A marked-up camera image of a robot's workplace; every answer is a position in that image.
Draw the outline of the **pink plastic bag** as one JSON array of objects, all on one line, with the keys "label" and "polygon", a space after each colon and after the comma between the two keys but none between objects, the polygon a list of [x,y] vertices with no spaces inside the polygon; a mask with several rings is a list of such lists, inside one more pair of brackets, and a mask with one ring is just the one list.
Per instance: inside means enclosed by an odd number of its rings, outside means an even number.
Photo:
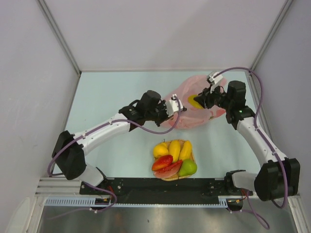
[{"label": "pink plastic bag", "polygon": [[181,113],[178,124],[175,127],[176,129],[192,129],[225,114],[225,110],[218,106],[213,106],[210,109],[195,109],[189,104],[189,96],[198,95],[204,88],[208,88],[209,86],[207,75],[194,75],[186,79],[178,88],[165,96],[164,99],[168,101],[173,94],[176,94],[187,108],[186,111]]}]

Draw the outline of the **yellow fake pear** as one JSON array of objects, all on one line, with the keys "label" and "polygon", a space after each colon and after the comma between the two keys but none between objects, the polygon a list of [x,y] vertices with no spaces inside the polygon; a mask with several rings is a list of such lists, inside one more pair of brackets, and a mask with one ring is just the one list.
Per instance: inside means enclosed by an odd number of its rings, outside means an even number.
[{"label": "yellow fake pear", "polygon": [[168,154],[169,154],[169,150],[168,150],[168,144],[166,142],[161,142],[153,148],[153,156],[155,159],[168,155]]}]

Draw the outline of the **yellow fake mango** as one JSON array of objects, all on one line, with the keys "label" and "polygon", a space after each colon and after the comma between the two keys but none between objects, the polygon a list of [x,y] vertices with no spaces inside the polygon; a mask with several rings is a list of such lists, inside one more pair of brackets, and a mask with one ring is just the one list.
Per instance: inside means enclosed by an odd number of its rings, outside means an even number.
[{"label": "yellow fake mango", "polygon": [[177,161],[180,154],[180,143],[178,140],[173,140],[169,145],[169,153],[173,157],[173,161]]}]

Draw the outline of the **fake yellow banana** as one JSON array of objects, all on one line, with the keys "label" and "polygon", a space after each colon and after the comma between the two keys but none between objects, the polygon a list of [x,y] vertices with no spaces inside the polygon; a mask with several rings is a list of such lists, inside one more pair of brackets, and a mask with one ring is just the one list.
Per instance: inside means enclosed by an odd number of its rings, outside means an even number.
[{"label": "fake yellow banana", "polygon": [[180,160],[187,160],[190,158],[191,155],[191,151],[192,151],[192,144],[190,141],[185,141],[182,147],[182,150],[179,154],[179,159]]}]

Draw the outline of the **red-orange fake mango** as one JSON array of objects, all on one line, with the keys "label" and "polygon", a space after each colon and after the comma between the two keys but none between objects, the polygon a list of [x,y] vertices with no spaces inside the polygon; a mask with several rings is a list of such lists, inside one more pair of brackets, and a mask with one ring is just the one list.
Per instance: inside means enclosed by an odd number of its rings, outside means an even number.
[{"label": "red-orange fake mango", "polygon": [[173,157],[171,155],[161,156],[155,160],[152,165],[152,171],[157,171],[162,168],[168,167],[173,162]]}]

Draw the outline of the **fake watermelon slice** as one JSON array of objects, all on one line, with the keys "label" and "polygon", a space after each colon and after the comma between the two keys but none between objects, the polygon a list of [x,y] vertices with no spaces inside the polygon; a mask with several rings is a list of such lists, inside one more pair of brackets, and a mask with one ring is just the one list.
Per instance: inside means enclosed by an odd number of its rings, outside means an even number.
[{"label": "fake watermelon slice", "polygon": [[182,164],[183,164],[183,161],[179,160],[176,163],[173,163],[165,168],[155,171],[154,176],[160,179],[170,178],[171,176],[175,175],[180,170]]}]

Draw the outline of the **fake green pear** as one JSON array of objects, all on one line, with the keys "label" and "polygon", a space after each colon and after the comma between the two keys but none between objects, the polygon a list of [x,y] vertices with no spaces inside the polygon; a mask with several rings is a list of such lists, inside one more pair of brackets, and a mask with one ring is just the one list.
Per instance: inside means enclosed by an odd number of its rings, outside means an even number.
[{"label": "fake green pear", "polygon": [[180,177],[193,175],[196,173],[196,171],[197,171],[197,164],[193,160],[187,159],[183,161],[178,175]]}]

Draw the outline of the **woven bamboo tray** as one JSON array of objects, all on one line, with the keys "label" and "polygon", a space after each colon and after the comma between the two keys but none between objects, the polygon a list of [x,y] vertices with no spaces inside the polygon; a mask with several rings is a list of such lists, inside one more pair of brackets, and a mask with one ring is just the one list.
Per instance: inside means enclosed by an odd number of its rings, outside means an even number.
[{"label": "woven bamboo tray", "polygon": [[197,164],[188,140],[162,142],[153,149],[152,172],[164,181],[185,179],[195,174]]}]

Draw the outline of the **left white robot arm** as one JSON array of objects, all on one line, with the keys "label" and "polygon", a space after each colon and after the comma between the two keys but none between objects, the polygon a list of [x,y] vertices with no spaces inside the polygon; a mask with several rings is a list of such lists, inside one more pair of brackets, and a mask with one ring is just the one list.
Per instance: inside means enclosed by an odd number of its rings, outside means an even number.
[{"label": "left white robot arm", "polygon": [[90,184],[97,194],[107,190],[104,174],[96,167],[86,163],[85,157],[95,148],[109,139],[133,131],[136,128],[147,130],[145,122],[153,121],[160,126],[182,109],[179,100],[173,96],[163,100],[152,90],[145,92],[141,99],[131,102],[103,123],[78,133],[63,131],[60,133],[54,150],[52,161],[48,166],[48,174],[55,177],[52,165],[56,165],[67,180],[78,179]]}]

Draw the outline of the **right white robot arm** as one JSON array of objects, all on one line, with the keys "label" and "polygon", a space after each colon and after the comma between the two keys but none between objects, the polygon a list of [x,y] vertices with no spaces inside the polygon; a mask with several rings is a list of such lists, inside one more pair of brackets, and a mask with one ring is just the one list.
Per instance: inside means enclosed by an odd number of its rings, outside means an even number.
[{"label": "right white robot arm", "polygon": [[300,163],[295,158],[288,158],[267,136],[253,110],[246,105],[245,95],[245,83],[230,81],[226,91],[212,85],[193,98],[203,108],[218,106],[224,109],[228,124],[243,136],[259,162],[258,174],[234,171],[232,178],[224,182],[224,189],[230,195],[237,194],[241,188],[254,191],[262,201],[295,196]]}]

